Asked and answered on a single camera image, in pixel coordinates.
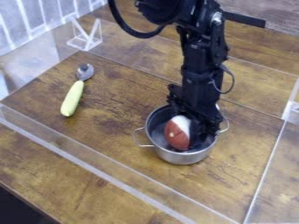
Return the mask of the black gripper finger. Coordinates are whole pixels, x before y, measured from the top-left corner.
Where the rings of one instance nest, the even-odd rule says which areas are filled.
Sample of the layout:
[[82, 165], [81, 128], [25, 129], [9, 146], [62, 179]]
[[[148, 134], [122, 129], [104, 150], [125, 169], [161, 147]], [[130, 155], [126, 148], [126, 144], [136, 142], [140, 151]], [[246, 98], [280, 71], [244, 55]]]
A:
[[170, 101], [169, 102], [169, 106], [173, 110], [173, 114], [176, 116], [184, 116], [186, 119], [189, 119], [189, 114], [186, 112], [186, 108], [182, 106], [181, 103], [176, 102], [176, 101]]
[[206, 120], [200, 118], [190, 119], [189, 135], [190, 143], [189, 147], [194, 148], [202, 144], [208, 137], [214, 137], [220, 131], [221, 119]]

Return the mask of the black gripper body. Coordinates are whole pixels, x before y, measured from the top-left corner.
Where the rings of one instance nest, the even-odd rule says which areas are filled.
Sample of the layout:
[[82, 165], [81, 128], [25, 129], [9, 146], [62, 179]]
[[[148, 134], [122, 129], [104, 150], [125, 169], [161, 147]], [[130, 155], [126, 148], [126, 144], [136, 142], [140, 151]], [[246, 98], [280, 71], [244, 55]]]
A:
[[194, 73], [181, 69], [181, 85], [169, 84], [166, 102], [178, 115], [186, 115], [202, 123], [220, 123], [222, 115], [216, 107], [220, 99], [222, 70], [210, 69]]

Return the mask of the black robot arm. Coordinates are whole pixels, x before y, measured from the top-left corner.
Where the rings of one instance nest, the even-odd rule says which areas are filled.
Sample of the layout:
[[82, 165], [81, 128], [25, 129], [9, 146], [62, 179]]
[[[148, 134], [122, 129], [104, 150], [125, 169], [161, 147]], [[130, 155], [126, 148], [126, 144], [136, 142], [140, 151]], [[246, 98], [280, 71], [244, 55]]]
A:
[[224, 12], [214, 0], [136, 0], [144, 17], [157, 25], [176, 25], [181, 41], [181, 85], [168, 86], [166, 102], [174, 117], [162, 133], [178, 151], [201, 144], [220, 132], [216, 107], [228, 59]]

